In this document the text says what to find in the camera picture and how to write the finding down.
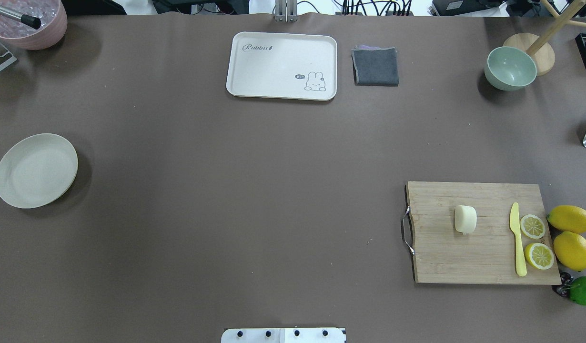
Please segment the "beige round plate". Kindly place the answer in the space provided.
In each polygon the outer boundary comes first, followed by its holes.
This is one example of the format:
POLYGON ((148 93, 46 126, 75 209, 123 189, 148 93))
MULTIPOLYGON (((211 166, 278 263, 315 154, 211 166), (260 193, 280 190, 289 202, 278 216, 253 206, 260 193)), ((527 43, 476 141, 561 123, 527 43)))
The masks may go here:
POLYGON ((45 206, 62 196, 78 172, 73 144, 57 134, 19 141, 0 161, 0 197, 20 209, 45 206))

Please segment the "cream rabbit tray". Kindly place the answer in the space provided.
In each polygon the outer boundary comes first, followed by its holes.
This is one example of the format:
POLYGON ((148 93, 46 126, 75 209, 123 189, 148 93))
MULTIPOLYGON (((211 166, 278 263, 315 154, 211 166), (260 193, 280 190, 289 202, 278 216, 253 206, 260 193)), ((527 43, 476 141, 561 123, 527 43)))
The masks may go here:
POLYGON ((330 36, 239 32, 226 89, 233 96, 329 101, 337 92, 337 42, 330 36))

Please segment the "white steamed bun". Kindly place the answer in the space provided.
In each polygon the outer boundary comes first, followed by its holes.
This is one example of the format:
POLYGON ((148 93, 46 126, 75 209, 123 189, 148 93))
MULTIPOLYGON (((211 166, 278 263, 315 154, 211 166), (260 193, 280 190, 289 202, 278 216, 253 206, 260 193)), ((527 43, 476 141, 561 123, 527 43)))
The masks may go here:
POLYGON ((458 205, 455 208, 455 230, 463 235, 473 233, 477 224, 476 209, 472 206, 458 205))

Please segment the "grey folded cloth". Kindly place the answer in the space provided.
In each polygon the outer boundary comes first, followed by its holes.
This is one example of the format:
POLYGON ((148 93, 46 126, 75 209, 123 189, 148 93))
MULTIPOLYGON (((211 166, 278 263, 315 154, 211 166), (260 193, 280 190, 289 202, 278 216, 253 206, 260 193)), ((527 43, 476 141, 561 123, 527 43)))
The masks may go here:
POLYGON ((398 51, 395 47, 356 46, 352 50, 354 79, 357 85, 399 85, 398 51))

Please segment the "bamboo cutting board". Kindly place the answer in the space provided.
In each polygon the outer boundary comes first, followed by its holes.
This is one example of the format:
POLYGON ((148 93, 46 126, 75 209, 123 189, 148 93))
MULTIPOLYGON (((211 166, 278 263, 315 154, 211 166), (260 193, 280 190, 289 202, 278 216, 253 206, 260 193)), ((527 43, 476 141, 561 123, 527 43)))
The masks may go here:
POLYGON ((537 184, 407 182, 405 187, 417 283, 555 285, 556 264, 547 271, 528 265, 526 277, 515 272, 515 241, 509 209, 546 219, 537 184), (455 208, 476 209, 473 233, 455 230, 455 208))

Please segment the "mint green bowl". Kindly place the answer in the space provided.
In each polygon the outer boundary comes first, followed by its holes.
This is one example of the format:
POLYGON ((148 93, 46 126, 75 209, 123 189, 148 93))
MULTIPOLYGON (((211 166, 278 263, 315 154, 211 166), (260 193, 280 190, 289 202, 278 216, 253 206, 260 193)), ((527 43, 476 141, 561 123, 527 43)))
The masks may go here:
POLYGON ((537 77, 534 60, 523 50, 500 46, 489 52, 484 66, 489 84, 501 91, 517 91, 537 77))

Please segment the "lemon half near board edge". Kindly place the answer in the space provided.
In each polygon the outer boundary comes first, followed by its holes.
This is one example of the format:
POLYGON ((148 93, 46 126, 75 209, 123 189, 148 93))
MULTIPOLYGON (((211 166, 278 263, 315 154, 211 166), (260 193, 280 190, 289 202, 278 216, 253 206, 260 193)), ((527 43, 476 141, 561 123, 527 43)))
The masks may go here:
POLYGON ((520 230, 526 237, 541 239, 545 236, 547 228, 540 217, 529 213, 520 219, 520 230))

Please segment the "yellow plastic knife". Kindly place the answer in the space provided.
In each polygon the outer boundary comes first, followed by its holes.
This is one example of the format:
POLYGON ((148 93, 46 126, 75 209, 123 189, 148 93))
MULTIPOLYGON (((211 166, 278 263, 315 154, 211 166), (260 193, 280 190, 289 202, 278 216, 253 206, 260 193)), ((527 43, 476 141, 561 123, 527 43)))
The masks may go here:
POLYGON ((515 272, 520 277, 526 277, 527 267, 521 237, 522 234, 520 227, 519 204, 517 202, 513 202, 513 204, 511 204, 511 208, 509 209, 509 229, 514 236, 515 272))

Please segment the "lemon half beside knife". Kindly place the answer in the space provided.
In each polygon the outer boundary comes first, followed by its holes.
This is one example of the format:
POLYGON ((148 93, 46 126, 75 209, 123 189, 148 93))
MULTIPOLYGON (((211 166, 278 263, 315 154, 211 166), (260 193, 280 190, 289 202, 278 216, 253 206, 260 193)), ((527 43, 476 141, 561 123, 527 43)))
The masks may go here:
POLYGON ((526 262, 540 271, 547 271, 555 263, 555 255, 546 244, 533 242, 524 248, 526 262))

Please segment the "wooden cup tree stand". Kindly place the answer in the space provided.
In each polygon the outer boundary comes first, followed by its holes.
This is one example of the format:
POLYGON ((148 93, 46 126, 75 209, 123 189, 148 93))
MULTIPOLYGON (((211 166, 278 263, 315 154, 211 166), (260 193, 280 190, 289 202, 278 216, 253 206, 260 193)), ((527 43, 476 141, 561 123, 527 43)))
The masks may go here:
POLYGON ((555 64, 555 52, 548 41, 555 33, 559 32, 566 24, 586 28, 586 22, 573 21, 572 18, 586 5, 586 0, 575 0, 559 14, 547 0, 541 4, 554 17, 552 25, 541 36, 532 33, 516 33, 504 41, 504 46, 511 46, 523 50, 530 56, 536 66, 537 76, 547 74, 555 64))

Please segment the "whole yellow lemon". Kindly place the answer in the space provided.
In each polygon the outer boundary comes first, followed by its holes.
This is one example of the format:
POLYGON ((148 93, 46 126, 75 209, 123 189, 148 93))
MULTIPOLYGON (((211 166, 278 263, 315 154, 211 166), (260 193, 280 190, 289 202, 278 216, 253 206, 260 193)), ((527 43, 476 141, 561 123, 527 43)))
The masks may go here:
POLYGON ((565 267, 577 272, 586 269, 586 239, 580 234, 562 232, 556 236, 554 252, 565 267))
POLYGON ((586 232, 586 210, 574 205, 559 205, 546 216, 548 223, 561 232, 586 232))

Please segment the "pink bowl with ice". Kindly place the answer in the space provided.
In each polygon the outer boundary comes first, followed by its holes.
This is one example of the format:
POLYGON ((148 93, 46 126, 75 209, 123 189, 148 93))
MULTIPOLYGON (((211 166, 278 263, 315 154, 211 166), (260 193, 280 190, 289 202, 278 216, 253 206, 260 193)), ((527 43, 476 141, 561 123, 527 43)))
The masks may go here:
POLYGON ((67 30, 67 13, 60 0, 0 0, 0 6, 40 19, 34 29, 0 15, 0 41, 26 50, 42 50, 58 43, 67 30))

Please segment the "steel muddler with black tip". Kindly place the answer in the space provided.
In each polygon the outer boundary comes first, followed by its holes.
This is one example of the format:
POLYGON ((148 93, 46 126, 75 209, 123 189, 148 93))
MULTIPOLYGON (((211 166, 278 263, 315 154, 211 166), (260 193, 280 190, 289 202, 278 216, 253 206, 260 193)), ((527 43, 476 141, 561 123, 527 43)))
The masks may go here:
POLYGON ((0 15, 2 17, 9 18, 9 19, 17 21, 17 22, 21 22, 22 24, 25 24, 26 26, 33 28, 33 29, 39 29, 42 25, 40 18, 32 17, 30 15, 20 13, 18 11, 15 11, 13 9, 10 9, 8 7, 4 7, 1 5, 0 5, 0 15))

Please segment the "green lime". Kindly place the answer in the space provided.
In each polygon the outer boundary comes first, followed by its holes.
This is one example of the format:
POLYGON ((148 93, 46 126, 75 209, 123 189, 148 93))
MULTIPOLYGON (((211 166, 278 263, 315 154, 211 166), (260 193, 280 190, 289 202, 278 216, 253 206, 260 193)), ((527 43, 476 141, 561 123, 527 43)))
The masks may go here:
POLYGON ((569 298, 576 304, 586 306, 586 276, 576 278, 570 283, 569 298))

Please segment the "aluminium frame post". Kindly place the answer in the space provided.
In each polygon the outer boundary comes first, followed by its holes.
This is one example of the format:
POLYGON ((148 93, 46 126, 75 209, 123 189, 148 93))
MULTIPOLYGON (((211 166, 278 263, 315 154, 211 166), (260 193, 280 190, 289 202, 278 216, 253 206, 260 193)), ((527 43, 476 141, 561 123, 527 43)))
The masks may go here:
POLYGON ((298 20, 297 0, 276 0, 274 19, 276 22, 296 22, 298 20))

